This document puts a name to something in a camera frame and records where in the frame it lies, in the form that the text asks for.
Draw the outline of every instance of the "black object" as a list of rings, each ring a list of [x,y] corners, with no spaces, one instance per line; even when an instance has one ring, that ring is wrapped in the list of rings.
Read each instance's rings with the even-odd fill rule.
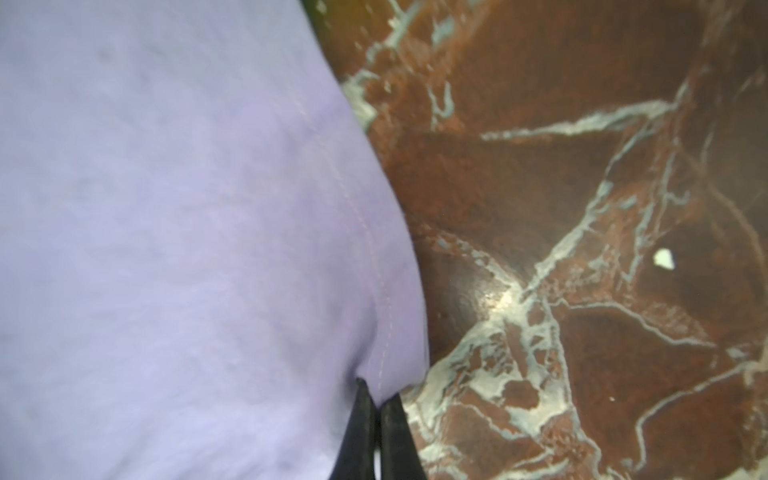
[[[329,480],[375,480],[373,451],[381,448],[382,480],[426,480],[400,395],[376,410],[365,380],[357,393]]]

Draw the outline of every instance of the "marble surface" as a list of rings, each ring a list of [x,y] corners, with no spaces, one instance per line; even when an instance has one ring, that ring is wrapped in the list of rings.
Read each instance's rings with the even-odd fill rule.
[[[419,257],[430,478],[768,478],[768,2],[305,5]]]

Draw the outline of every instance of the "purple shirt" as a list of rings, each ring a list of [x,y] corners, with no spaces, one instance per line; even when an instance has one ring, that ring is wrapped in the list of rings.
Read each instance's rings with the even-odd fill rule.
[[[327,478],[425,330],[297,0],[0,4],[0,478]]]

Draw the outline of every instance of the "white speck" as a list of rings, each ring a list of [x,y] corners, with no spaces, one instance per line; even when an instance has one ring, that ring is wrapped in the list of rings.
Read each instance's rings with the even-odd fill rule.
[[[734,360],[741,360],[746,358],[746,353],[736,346],[732,346],[726,349],[726,353],[730,358]]]
[[[442,237],[437,237],[437,240],[435,242],[437,243],[437,246],[442,248],[443,250],[447,250],[448,248],[451,247],[449,243],[446,242],[445,239]]]
[[[674,258],[668,248],[660,248],[654,253],[654,265],[665,270],[674,270]]]

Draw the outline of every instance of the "black tip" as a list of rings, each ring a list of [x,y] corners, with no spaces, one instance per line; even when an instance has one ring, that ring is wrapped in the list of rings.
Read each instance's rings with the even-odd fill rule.
[[[382,406],[381,435],[382,480],[427,479],[400,395],[395,395]]]
[[[357,380],[355,405],[349,415],[339,457],[329,480],[375,480],[376,406],[364,380]]]

